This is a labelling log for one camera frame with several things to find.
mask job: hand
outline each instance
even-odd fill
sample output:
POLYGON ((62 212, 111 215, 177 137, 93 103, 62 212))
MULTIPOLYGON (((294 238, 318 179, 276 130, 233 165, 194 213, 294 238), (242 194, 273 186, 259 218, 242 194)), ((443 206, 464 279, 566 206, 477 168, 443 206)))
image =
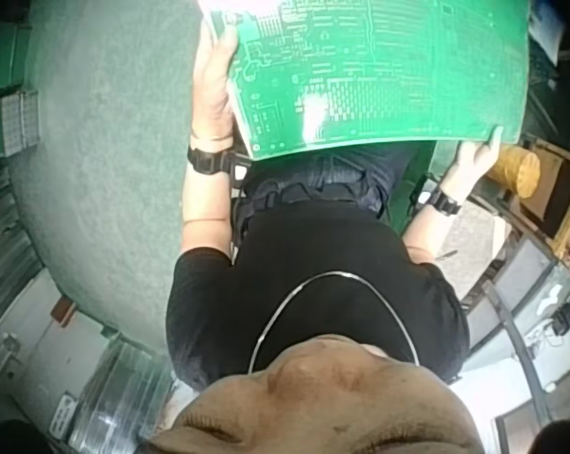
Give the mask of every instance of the hand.
POLYGON ((209 26, 202 21, 194 67, 190 138, 193 148, 218 152, 232 146, 234 116, 227 84, 237 47, 236 27, 227 26, 221 39, 214 43, 209 26))
POLYGON ((446 172, 440 188, 448 197, 462 203, 469 197, 477 181, 488 172, 499 157, 503 127, 492 131, 488 144, 461 142, 457 159, 446 172))

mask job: black t-shirt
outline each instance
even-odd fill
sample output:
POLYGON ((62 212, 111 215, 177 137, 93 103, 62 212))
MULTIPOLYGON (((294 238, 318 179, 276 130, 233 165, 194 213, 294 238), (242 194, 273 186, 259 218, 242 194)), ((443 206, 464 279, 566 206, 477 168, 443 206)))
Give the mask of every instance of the black t-shirt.
MULTIPOLYGON (((371 283, 402 320, 422 366, 444 380, 459 371, 468 352, 467 322, 440 270, 412 263, 401 238, 373 213, 351 203, 305 201, 256 214, 234 264, 210 248, 180 257, 166 318, 180 379, 200 391, 224 376, 245 374, 276 308, 299 284, 326 271, 350 272, 371 283)), ((399 324, 367 286, 328 276, 285 307, 254 370, 322 334, 413 360, 399 324)))

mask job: black pants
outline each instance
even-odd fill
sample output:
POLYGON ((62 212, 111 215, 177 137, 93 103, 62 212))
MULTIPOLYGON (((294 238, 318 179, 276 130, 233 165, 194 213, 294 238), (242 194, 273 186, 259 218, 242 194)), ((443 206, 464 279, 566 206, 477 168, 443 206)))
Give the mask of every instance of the black pants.
POLYGON ((233 200, 234 244, 255 213, 283 203, 347 201, 383 216, 416 149, 408 142, 329 148, 254 163, 233 200))

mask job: cable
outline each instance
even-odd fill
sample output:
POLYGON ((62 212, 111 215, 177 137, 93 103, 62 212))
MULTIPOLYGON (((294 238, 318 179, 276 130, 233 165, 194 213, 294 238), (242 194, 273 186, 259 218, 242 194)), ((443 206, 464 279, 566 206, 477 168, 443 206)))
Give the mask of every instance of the cable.
POLYGON ((313 283, 314 281, 321 279, 322 277, 328 277, 328 276, 340 276, 340 277, 345 277, 346 279, 354 279, 355 281, 360 282, 361 284, 364 284, 366 287, 368 287, 375 294, 375 296, 377 296, 377 298, 379 298, 381 300, 381 302, 388 309, 389 313, 392 315, 392 317, 394 318, 396 323, 398 323, 400 330, 405 335, 405 339, 406 339, 406 342, 408 343, 408 347, 410 348, 410 352, 412 353, 413 362, 415 363, 415 365, 416 366, 421 365, 419 362, 419 356, 417 355, 417 350, 415 349, 415 344, 413 343, 412 339, 408 335, 408 332, 406 331, 405 324, 402 323, 402 321, 400 320, 400 317, 398 317, 398 314, 396 313, 394 308, 381 295, 381 293, 379 293, 379 291, 370 282, 368 282, 367 280, 363 279, 360 276, 357 276, 356 274, 352 274, 351 272, 346 272, 346 271, 327 271, 327 272, 324 272, 322 274, 318 274, 314 277, 310 277, 309 279, 305 280, 304 282, 302 282, 301 284, 299 284, 298 286, 293 288, 293 290, 286 296, 286 298, 276 308, 276 310, 272 314, 272 317, 269 319, 268 323, 266 324, 264 331, 259 336, 259 338, 257 338, 257 342, 255 343, 255 348, 253 349, 253 353, 250 357, 249 374, 253 373, 253 366, 255 365, 255 361, 257 360, 257 355, 259 353, 259 349, 262 346, 262 343, 264 343, 264 340, 266 339, 266 336, 268 335, 268 332, 271 329, 271 327, 276 323, 276 319, 278 319, 278 317, 281 315, 283 310, 285 310, 286 305, 288 305, 290 303, 290 301, 293 298, 295 298, 295 296, 300 291, 302 291, 305 286, 313 283))

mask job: green floor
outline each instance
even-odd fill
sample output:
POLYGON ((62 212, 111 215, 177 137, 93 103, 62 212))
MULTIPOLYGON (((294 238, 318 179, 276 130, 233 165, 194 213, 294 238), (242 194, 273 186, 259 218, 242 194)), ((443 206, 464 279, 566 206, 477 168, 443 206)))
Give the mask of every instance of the green floor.
POLYGON ((32 3, 42 145, 10 162, 22 215, 66 294, 161 349, 199 14, 192 1, 32 3))

